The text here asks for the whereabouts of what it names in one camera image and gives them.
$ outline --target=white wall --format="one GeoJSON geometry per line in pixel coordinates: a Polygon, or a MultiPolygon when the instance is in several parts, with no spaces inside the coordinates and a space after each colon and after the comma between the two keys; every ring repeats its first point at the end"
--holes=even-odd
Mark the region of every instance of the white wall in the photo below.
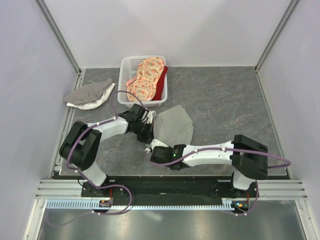
{"type": "Polygon", "coordinates": [[[320,2],[300,1],[260,76],[291,171],[320,223],[320,2]]]}
{"type": "Polygon", "coordinates": [[[76,74],[33,0],[1,1],[0,29],[0,238],[18,240],[49,175],[76,74]]]}
{"type": "Polygon", "coordinates": [[[45,0],[82,68],[254,66],[290,0],[45,0]]]}

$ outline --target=gray countertop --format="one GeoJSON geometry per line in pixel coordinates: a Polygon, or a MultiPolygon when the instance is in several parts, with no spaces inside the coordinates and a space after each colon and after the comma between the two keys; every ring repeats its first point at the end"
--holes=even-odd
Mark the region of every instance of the gray countertop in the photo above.
{"type": "MultiPolygon", "coordinates": [[[[112,78],[118,89],[118,68],[87,69],[83,84],[112,78]]],[[[170,67],[167,73],[168,99],[153,110],[161,113],[178,104],[194,121],[192,145],[212,145],[242,134],[280,155],[264,98],[253,67],[170,67]]],[[[118,113],[128,108],[114,100],[118,113]]],[[[73,122],[95,123],[111,118],[110,99],[97,109],[76,109],[73,122]]],[[[144,158],[146,146],[133,133],[114,136],[100,143],[96,161],[105,173],[116,175],[231,175],[232,166],[199,165],[173,171],[154,166],[144,158]]],[[[279,161],[269,159],[269,165],[279,161]]],[[[73,175],[62,165],[61,175],[73,175]]],[[[285,175],[284,168],[270,169],[270,175],[285,175]]]]}

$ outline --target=white plastic basket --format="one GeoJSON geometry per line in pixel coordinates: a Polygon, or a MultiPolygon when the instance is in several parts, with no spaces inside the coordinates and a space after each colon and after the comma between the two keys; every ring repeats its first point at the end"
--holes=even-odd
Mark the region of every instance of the white plastic basket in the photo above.
{"type": "MultiPolygon", "coordinates": [[[[140,56],[127,56],[121,61],[120,66],[120,76],[119,76],[119,85],[118,90],[127,90],[126,83],[128,80],[134,78],[137,74],[138,66],[145,59],[150,57],[160,57],[164,60],[164,65],[166,65],[166,59],[164,56],[160,55],[140,55],[140,56]]],[[[160,107],[168,98],[168,83],[167,75],[164,78],[163,91],[161,95],[161,100],[159,101],[143,101],[143,105],[146,108],[155,108],[160,107]]],[[[129,101],[127,94],[125,92],[119,92],[117,96],[118,102],[126,105],[128,108],[131,108],[134,104],[139,104],[137,101],[129,101]]]]}

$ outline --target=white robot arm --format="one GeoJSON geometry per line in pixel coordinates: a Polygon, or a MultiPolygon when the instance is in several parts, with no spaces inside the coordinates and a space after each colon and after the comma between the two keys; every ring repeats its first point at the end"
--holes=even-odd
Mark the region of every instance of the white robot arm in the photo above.
{"type": "Polygon", "coordinates": [[[59,154],[67,159],[71,148],[79,138],[80,134],[90,126],[90,129],[81,139],[75,150],[71,153],[70,163],[76,166],[83,175],[96,186],[108,184],[108,176],[95,162],[100,142],[115,135],[128,132],[135,133],[139,142],[145,143],[152,152],[150,161],[159,165],[170,167],[172,170],[194,167],[202,164],[224,164],[236,168],[233,174],[233,187],[239,190],[247,190],[255,180],[268,179],[267,157],[257,154],[239,154],[233,151],[224,151],[224,148],[249,149],[268,152],[268,148],[243,135],[236,135],[233,141],[225,143],[193,146],[176,145],[174,148],[154,139],[153,120],[156,116],[154,111],[148,111],[140,105],[135,104],[130,111],[120,113],[118,117],[111,118],[107,124],[83,123],[77,121],[73,124],[70,132],[60,147],[59,154]]]}

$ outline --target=gray cloth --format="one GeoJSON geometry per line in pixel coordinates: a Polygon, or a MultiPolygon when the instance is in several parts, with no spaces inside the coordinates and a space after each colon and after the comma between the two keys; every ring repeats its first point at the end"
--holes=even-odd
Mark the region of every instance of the gray cloth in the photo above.
{"type": "Polygon", "coordinates": [[[104,90],[112,84],[112,79],[108,78],[103,82],[95,82],[86,84],[74,92],[68,94],[63,98],[65,103],[71,103],[73,105],[84,105],[92,103],[101,98],[104,90]]]}
{"type": "Polygon", "coordinates": [[[194,134],[194,122],[181,105],[158,114],[154,121],[154,138],[174,147],[190,144],[194,134]]]}

